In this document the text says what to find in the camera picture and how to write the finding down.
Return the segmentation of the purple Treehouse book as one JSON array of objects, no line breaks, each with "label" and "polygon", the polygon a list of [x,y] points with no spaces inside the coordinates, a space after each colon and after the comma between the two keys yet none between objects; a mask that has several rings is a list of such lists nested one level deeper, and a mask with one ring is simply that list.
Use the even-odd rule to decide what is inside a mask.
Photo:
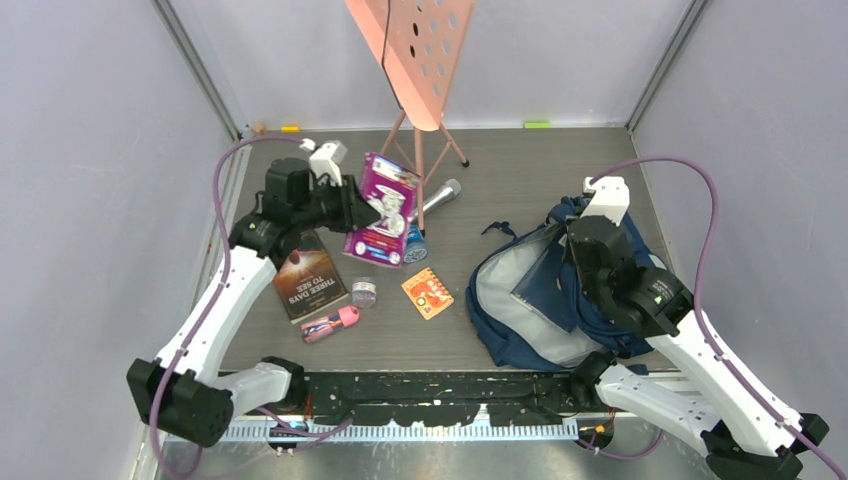
[{"label": "purple Treehouse book", "polygon": [[420,176],[415,172],[378,153],[367,153],[359,188],[378,219],[348,233],[342,253],[382,267],[399,268],[419,183]]}]

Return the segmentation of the Three Days to See book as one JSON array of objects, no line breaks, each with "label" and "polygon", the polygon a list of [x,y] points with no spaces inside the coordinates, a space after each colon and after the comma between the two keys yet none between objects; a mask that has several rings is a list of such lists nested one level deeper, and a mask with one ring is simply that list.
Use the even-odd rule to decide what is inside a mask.
[{"label": "Three Days to See book", "polygon": [[319,234],[305,232],[272,280],[289,322],[297,324],[349,292]]}]

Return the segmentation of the navy blue student backpack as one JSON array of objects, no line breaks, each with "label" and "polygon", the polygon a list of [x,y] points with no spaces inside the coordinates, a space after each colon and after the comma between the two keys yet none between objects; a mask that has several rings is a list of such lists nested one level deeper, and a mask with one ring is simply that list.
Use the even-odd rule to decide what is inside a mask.
[{"label": "navy blue student backpack", "polygon": [[576,323],[572,332],[544,320],[510,296],[539,256],[541,247],[533,242],[540,233],[551,225],[566,228],[587,204],[584,197],[564,197],[542,224],[523,235],[517,235],[507,221],[490,224],[490,229],[510,240],[475,268],[465,296],[470,321],[496,365],[557,371],[576,366],[593,351],[610,351],[621,359],[651,352],[646,340],[615,326],[585,297],[565,248],[559,286]]}]

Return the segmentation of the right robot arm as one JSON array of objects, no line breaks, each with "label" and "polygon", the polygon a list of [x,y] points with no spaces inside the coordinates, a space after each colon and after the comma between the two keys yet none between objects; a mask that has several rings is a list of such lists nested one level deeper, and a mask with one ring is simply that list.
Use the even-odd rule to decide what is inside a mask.
[{"label": "right robot arm", "polygon": [[581,217],[566,240],[588,300],[671,360],[703,396],[687,399],[593,352],[570,374],[574,403],[641,417],[687,443],[721,479],[796,478],[799,454],[821,444],[827,423],[779,400],[729,349],[684,283],[637,259],[619,225]]}]

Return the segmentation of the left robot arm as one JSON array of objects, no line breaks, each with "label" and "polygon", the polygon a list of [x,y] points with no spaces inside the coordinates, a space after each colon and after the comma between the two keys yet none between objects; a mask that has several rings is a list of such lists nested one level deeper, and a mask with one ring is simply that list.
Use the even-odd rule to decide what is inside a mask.
[{"label": "left robot arm", "polygon": [[201,447],[215,445],[231,420],[272,404],[298,412],[307,398],[303,369],[265,357],[254,367],[219,373],[224,354],[259,294],[304,233],[349,233],[377,222],[355,177],[318,173],[314,161],[278,159],[236,221],[219,267],[185,323],[151,361],[136,359],[127,382],[140,419]]}]

